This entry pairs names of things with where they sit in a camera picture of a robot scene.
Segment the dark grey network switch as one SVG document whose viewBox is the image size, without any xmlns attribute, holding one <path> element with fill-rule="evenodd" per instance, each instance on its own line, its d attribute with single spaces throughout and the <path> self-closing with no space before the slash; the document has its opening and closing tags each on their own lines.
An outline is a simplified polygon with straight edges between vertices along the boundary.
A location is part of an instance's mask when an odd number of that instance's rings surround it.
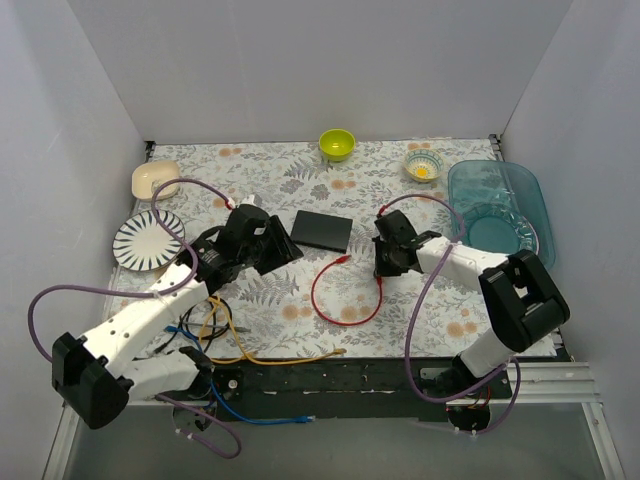
<svg viewBox="0 0 640 480">
<path fill-rule="evenodd" d="M 300 210 L 290 237 L 299 245 L 346 254 L 352 227 L 352 219 Z"/>
</svg>

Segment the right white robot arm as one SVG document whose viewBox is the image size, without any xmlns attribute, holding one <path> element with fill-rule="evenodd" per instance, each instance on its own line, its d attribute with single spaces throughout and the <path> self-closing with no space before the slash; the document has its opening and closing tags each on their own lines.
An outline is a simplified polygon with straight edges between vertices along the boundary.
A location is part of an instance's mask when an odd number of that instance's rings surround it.
<svg viewBox="0 0 640 480">
<path fill-rule="evenodd" d="M 456 355 L 448 372 L 454 389 L 464 397 L 479 395 L 490 373 L 570 318 L 567 302 L 530 250 L 492 253 L 436 232 L 419 234 L 400 211 L 378 215 L 375 226 L 376 276 L 397 277 L 409 271 L 441 275 L 482 295 L 490 327 Z"/>
</svg>

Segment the floral patterned table mat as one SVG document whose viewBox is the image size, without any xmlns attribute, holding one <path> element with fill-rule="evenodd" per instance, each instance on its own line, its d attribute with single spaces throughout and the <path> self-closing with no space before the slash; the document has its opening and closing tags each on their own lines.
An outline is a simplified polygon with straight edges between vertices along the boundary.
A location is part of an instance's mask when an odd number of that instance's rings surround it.
<svg viewBox="0 0 640 480">
<path fill-rule="evenodd" d="M 305 248 L 304 256 L 267 275 L 253 270 L 225 286 L 235 331 L 208 345 L 231 360 L 311 358 L 342 349 L 350 357 L 450 357 L 489 327 L 480 294 L 445 278 L 413 272 L 377 282 L 374 220 L 383 205 L 402 211 L 418 231 L 451 232 L 447 181 L 413 181 L 403 161 L 409 141 L 358 144 L 346 161 L 325 161 L 314 142 L 160 145 L 155 161 L 175 161 L 185 183 L 162 203 L 189 239 L 224 223 L 225 197 L 256 203 L 291 227 L 305 210 L 353 220 L 348 258 Z"/>
</svg>

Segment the blue striped white plate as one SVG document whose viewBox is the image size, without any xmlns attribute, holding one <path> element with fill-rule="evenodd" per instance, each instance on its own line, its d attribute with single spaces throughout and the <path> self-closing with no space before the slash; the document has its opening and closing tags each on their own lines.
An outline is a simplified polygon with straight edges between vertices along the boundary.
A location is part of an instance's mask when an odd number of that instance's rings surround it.
<svg viewBox="0 0 640 480">
<path fill-rule="evenodd" d="M 158 216 L 179 240 L 158 224 L 151 210 L 141 211 L 124 222 L 114 236 L 112 252 L 119 266 L 149 272 L 167 266 L 180 253 L 185 238 L 182 220 L 167 210 L 158 210 Z"/>
</svg>

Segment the patterned yellow centre bowl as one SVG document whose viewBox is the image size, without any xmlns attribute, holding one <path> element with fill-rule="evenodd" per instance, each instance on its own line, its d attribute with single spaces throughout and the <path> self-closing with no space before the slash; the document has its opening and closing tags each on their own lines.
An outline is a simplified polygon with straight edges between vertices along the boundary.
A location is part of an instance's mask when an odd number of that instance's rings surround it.
<svg viewBox="0 0 640 480">
<path fill-rule="evenodd" d="M 404 159 L 407 174 L 416 182 L 426 183 L 437 180 L 444 171 L 444 160 L 431 149 L 409 151 Z"/>
</svg>

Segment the teal glass plate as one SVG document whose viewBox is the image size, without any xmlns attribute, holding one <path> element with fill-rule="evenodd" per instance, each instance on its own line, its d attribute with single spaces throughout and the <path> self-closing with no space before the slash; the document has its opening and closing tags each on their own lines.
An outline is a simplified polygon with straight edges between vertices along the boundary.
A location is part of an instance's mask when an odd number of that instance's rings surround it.
<svg viewBox="0 0 640 480">
<path fill-rule="evenodd" d="M 492 253 L 514 254 L 520 250 L 539 251 L 536 230 L 515 209 L 500 204 L 480 203 L 463 213 L 469 247 Z"/>
</svg>

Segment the cream square dish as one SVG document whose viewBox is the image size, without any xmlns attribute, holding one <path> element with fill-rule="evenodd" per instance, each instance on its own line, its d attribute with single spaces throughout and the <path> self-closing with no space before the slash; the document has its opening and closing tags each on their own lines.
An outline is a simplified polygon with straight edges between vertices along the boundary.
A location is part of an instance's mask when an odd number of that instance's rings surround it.
<svg viewBox="0 0 640 480">
<path fill-rule="evenodd" d="M 131 193 L 140 201 L 149 202 L 157 188 L 181 176 L 175 161 L 161 160 L 137 167 L 131 176 Z"/>
</svg>

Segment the teal plastic tray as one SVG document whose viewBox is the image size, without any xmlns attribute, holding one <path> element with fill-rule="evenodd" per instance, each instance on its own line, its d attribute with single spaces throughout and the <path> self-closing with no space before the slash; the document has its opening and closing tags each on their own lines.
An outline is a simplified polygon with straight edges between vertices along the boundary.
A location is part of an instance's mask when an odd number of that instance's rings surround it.
<svg viewBox="0 0 640 480">
<path fill-rule="evenodd" d="M 546 204 L 538 180 L 529 170 L 504 161 L 462 161 L 449 170 L 448 194 L 450 205 L 461 217 L 480 203 L 515 209 L 529 220 L 537 232 L 539 251 L 535 254 L 546 268 L 554 265 L 555 244 Z M 452 230 L 462 242 L 465 226 L 460 226 L 459 221 L 453 219 Z"/>
</svg>

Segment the lime green bowl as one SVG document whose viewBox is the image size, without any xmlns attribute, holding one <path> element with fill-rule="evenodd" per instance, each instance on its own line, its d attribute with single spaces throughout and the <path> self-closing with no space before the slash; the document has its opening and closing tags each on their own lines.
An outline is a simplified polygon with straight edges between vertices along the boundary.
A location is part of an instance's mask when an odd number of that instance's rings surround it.
<svg viewBox="0 0 640 480">
<path fill-rule="evenodd" d="M 356 139 L 348 130 L 335 128 L 322 133 L 318 146 L 325 160 L 342 162 L 352 155 L 356 146 Z"/>
</svg>

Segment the white bowl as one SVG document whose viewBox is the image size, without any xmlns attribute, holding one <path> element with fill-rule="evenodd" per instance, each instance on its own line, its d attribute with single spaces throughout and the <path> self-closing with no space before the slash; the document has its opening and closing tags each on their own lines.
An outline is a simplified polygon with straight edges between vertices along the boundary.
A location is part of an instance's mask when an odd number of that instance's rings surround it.
<svg viewBox="0 0 640 480">
<path fill-rule="evenodd" d="M 536 343 L 537 353 L 540 356 L 555 356 L 555 344 L 551 335 L 544 337 Z"/>
</svg>

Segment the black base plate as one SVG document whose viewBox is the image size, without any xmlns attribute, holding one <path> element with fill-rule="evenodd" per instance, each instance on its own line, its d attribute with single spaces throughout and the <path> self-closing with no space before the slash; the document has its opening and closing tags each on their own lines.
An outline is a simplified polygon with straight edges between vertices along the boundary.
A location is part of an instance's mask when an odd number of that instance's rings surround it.
<svg viewBox="0 0 640 480">
<path fill-rule="evenodd" d="M 239 362 L 215 367 L 212 379 L 231 409 L 253 420 L 448 420 L 444 405 L 416 396 L 400 358 L 328 359 L 295 366 Z"/>
</svg>

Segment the aluminium frame rail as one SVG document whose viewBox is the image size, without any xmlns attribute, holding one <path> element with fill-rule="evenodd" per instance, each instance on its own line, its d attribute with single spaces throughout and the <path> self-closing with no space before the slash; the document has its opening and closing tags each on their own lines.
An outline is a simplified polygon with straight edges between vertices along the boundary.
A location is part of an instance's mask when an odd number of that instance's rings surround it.
<svg viewBox="0 0 640 480">
<path fill-rule="evenodd" d="M 135 403 L 97 431 L 65 410 L 48 479 L 621 479 L 600 390 L 585 363 L 527 363 L 509 370 L 515 403 L 491 406 L 502 424 L 471 436 L 403 410 L 391 417 L 320 419 L 309 425 L 237 425 L 242 453 L 221 429 L 187 438 L 195 418 L 159 402 Z"/>
</svg>

